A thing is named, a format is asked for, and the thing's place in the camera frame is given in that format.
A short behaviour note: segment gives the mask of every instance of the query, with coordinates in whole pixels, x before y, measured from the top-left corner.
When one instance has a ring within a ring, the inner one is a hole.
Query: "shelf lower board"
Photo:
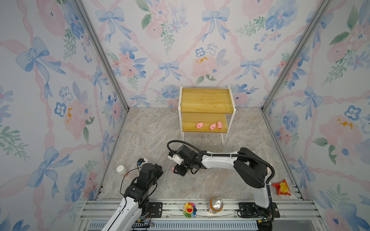
[[[221,121],[223,126],[221,129],[217,127],[210,130],[209,126],[213,123],[217,124]],[[197,123],[204,123],[202,128],[196,128]],[[182,131],[183,132],[213,132],[213,133],[227,133],[228,125],[225,114],[205,114],[205,113],[183,113],[182,114]]]

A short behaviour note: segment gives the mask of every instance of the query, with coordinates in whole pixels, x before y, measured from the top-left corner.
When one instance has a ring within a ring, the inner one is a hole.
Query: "soda can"
[[[208,211],[212,214],[216,214],[223,208],[222,199],[219,197],[212,198],[208,203]]]

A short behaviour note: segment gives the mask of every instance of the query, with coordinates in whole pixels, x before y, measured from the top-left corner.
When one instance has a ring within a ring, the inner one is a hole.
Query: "wooden shelf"
[[[217,124],[221,121],[223,126],[221,129],[217,127],[210,130],[209,126],[213,123]],[[196,128],[198,122],[204,123],[202,128]],[[214,133],[227,133],[228,125],[226,122],[225,114],[207,114],[207,113],[183,113],[182,114],[182,131],[183,132],[214,132]]]
[[[181,112],[232,114],[234,107],[229,89],[183,88]]]

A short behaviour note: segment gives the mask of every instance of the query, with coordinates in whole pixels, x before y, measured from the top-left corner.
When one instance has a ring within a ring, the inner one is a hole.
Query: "red and yellow package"
[[[276,187],[278,195],[291,195],[289,186],[286,183],[286,180],[282,182],[272,184],[272,186]]]

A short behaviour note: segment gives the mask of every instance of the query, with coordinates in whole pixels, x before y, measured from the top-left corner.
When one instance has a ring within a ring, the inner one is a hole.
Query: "pig figurine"
[[[217,122],[217,127],[218,127],[218,129],[221,129],[221,128],[222,128],[222,123],[221,123],[221,121],[218,121],[218,122]]]
[[[203,125],[204,125],[204,123],[197,123],[197,124],[196,124],[196,128],[202,128],[202,127],[203,127]]]
[[[215,123],[213,123],[213,124],[211,124],[210,126],[209,126],[209,129],[210,130],[213,130],[213,129],[215,129],[216,128],[216,124]]]

